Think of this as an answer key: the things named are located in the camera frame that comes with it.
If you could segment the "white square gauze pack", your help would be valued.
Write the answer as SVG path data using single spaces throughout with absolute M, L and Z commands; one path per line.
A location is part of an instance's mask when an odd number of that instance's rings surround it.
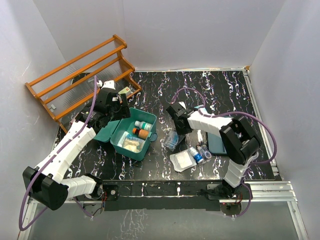
M 189 168 L 196 166 L 196 161 L 188 150 L 174 153 L 169 156 L 173 168 L 176 172 L 181 173 Z

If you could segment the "clear bag blue items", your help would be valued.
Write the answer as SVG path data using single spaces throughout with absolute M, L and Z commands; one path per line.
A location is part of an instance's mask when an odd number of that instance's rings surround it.
M 165 136 L 162 145 L 170 151 L 174 151 L 176 147 L 184 140 L 184 138 L 185 135 L 178 134 L 175 129 L 171 129 Z

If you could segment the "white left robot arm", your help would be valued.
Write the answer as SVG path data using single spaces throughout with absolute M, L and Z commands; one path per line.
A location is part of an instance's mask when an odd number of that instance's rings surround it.
M 56 148 L 36 167 L 22 173 L 26 197 L 31 197 L 51 210 L 59 209 L 67 199 L 88 195 L 97 200 L 103 195 L 102 181 L 91 174 L 64 177 L 75 158 L 110 122 L 129 118 L 130 108 L 124 93 L 102 88 L 91 105 L 75 120 Z

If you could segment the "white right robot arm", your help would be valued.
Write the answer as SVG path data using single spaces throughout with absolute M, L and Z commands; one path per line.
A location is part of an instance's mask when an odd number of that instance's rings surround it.
M 166 111 L 179 135 L 201 130 L 221 139 L 229 164 L 221 184 L 214 191 L 230 199 L 239 195 L 243 177 L 262 146 L 261 138 L 246 119 L 248 114 L 232 112 L 218 116 L 209 114 L 204 107 L 187 108 L 180 102 L 171 104 Z

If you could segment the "blue white swab bag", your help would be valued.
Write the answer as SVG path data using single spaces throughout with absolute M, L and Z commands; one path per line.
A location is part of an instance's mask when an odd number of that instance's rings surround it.
M 117 146 L 133 153 L 139 153 L 143 149 L 145 142 L 145 140 L 135 137 L 125 131 L 118 141 Z

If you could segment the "clear bag small items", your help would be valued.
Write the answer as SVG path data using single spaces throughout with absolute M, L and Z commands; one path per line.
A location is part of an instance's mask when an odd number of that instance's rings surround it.
M 208 150 L 208 147 L 206 144 L 198 144 L 196 146 L 196 149 L 200 153 L 200 155 L 206 160 L 209 161 L 212 158 L 211 152 Z

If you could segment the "brown bottle orange label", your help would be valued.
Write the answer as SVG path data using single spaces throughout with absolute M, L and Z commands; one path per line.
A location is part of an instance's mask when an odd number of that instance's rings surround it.
M 150 132 L 140 128 L 133 128 L 132 133 L 137 135 L 139 138 L 146 140 Z

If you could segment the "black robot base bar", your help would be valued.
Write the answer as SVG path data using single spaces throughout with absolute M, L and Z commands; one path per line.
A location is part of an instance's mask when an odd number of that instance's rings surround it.
M 235 205 L 252 199 L 249 184 L 232 191 L 220 180 L 105 180 L 93 196 L 79 200 L 98 202 L 105 211 L 120 210 L 206 210 L 220 211 L 221 205 Z

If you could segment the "small scissors white sheath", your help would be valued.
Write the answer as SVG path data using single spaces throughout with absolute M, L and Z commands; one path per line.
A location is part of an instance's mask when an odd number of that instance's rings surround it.
M 198 138 L 198 144 L 196 145 L 196 147 L 197 147 L 197 148 L 200 148 L 200 147 L 202 147 L 203 144 L 204 144 L 201 130 L 197 130 L 197 138 Z

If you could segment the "white blue flat sachet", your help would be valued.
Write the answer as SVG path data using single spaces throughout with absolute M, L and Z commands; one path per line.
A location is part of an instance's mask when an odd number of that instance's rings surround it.
M 202 112 L 203 114 L 207 114 L 207 110 L 205 107 L 203 107 L 202 105 L 196 106 L 195 107 L 196 110 L 199 110 L 200 112 Z

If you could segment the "beige gauze roll pack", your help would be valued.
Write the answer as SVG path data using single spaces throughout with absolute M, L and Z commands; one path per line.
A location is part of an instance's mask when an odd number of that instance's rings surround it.
M 122 147 L 128 151 L 139 153 L 144 147 L 145 141 L 129 140 L 125 139 L 123 141 Z

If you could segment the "teal plastic medicine box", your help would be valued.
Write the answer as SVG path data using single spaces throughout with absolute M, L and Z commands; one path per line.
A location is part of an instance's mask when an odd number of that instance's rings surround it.
M 151 144 L 158 135 L 156 133 L 156 115 L 131 107 L 131 117 L 121 120 L 110 121 L 94 137 L 96 141 L 111 143 L 115 151 L 125 157 L 136 161 L 142 161 Z M 150 124 L 145 138 L 134 133 L 136 122 Z

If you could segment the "white bottle blue label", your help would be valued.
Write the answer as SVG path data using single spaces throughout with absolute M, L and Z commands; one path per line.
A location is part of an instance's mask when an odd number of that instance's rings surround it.
M 188 149 L 188 152 L 192 155 L 193 159 L 198 165 L 204 162 L 204 158 L 201 156 L 201 154 L 197 151 L 196 148 L 190 147 Z

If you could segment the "dark teal tray insert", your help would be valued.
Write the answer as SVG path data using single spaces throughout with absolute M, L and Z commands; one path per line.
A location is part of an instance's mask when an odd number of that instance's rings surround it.
M 209 152 L 214 156 L 227 156 L 221 137 L 207 133 L 207 145 Z

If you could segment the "white bottle green label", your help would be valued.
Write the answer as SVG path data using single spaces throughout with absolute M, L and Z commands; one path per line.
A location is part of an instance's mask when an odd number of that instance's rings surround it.
M 150 132 L 152 130 L 152 126 L 153 126 L 152 124 L 145 122 L 145 121 L 135 121 L 134 125 L 137 128 L 148 131 L 148 132 Z

